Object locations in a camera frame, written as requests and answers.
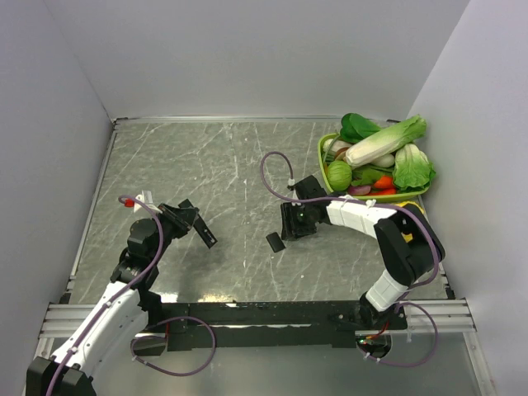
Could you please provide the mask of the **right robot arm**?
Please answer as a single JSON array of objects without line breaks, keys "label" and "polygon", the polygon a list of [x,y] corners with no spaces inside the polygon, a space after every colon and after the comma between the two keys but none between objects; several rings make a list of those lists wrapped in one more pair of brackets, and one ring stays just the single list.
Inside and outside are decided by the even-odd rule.
[{"label": "right robot arm", "polygon": [[288,189],[293,197],[280,206],[282,240],[313,235],[319,224],[328,224],[377,241],[384,270],[360,298],[359,314],[368,328],[381,327],[402,297],[436,277],[445,250],[416,205],[329,196],[313,176],[299,182],[289,179]]}]

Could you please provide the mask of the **black battery compartment cover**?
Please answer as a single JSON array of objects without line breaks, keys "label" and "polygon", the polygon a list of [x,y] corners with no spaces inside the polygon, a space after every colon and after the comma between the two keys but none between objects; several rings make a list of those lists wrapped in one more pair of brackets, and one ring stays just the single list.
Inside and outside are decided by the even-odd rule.
[{"label": "black battery compartment cover", "polygon": [[266,236],[266,240],[273,252],[280,252],[285,249],[285,244],[283,243],[281,236],[277,232],[268,234]]}]

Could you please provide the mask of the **black remote control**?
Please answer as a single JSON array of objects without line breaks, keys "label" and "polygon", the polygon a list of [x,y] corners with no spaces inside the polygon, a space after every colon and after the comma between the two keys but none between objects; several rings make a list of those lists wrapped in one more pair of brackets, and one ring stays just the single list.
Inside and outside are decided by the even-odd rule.
[{"label": "black remote control", "polygon": [[217,242],[217,238],[213,235],[206,222],[200,215],[200,210],[195,207],[188,199],[182,201],[178,207],[181,210],[193,213],[191,215],[191,225],[194,230],[201,237],[207,248],[212,248]]}]

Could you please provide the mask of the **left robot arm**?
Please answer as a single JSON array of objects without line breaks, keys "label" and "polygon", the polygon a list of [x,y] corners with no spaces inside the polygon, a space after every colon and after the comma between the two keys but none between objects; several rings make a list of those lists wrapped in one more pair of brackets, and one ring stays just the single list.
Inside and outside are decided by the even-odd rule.
[{"label": "left robot arm", "polygon": [[37,356],[26,372],[28,395],[94,395],[95,378],[119,347],[163,321],[159,295],[151,292],[157,264],[176,238],[199,221],[188,200],[148,208],[150,216],[130,226],[127,245],[102,297],[78,329],[50,357]]}]

